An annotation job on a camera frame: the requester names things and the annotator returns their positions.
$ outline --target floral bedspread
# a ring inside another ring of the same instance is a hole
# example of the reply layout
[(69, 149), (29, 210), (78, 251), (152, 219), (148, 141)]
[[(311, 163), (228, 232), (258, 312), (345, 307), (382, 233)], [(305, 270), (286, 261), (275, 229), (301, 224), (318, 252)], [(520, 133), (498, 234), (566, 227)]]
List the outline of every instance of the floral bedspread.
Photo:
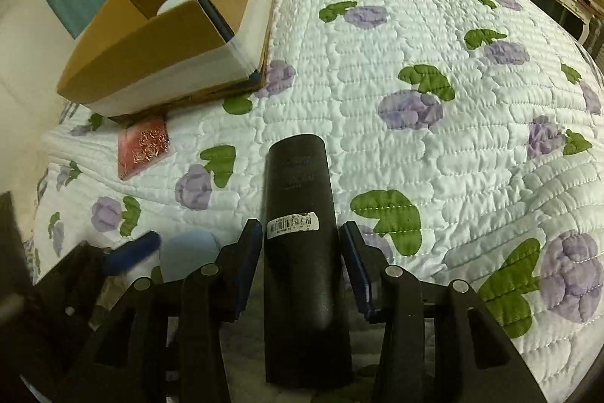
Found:
[[(170, 113), (170, 154), (153, 167), (119, 181), (119, 129), (83, 107), (46, 136), (33, 273), (81, 240), (203, 228), (231, 243), (260, 214), (269, 147), (314, 133), (338, 223), (356, 220), (421, 279), (469, 281), (561, 402), (604, 343), (594, 67), (528, 0), (276, 0), (266, 87)], [(158, 278), (157, 264), (125, 282)], [(261, 282), (223, 341), (236, 402), (283, 398), (263, 382)], [(358, 383), (380, 340), (371, 330), (352, 340)]]

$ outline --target red envelope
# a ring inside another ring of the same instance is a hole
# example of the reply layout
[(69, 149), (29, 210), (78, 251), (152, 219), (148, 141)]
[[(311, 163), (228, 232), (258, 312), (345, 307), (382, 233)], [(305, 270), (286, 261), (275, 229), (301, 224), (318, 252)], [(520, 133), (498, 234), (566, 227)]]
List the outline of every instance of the red envelope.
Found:
[(122, 181), (140, 173), (168, 155), (170, 140), (161, 116), (123, 130), (117, 143), (117, 176)]

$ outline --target black tube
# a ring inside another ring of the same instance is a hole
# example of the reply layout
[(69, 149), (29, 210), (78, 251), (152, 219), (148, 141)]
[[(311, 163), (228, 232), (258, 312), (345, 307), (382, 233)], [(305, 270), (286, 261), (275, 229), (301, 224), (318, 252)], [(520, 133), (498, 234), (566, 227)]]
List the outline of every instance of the black tube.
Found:
[(269, 150), (265, 237), (267, 382), (328, 389), (352, 380), (344, 282), (325, 145)]

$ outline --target white label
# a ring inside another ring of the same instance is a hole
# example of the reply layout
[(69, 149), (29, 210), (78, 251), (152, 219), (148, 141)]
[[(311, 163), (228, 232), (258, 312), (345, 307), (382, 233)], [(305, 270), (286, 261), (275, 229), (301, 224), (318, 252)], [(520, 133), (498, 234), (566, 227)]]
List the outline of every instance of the white label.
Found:
[(298, 231), (318, 231), (319, 218), (314, 212), (291, 214), (273, 219), (267, 224), (267, 239)]

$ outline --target open cardboard box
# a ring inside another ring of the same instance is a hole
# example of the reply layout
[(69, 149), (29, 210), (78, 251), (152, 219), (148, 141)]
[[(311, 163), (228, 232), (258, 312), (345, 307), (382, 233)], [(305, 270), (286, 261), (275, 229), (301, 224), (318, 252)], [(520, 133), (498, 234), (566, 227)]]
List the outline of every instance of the open cardboard box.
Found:
[(274, 0), (164, 1), (107, 0), (57, 93), (120, 121), (262, 87)]

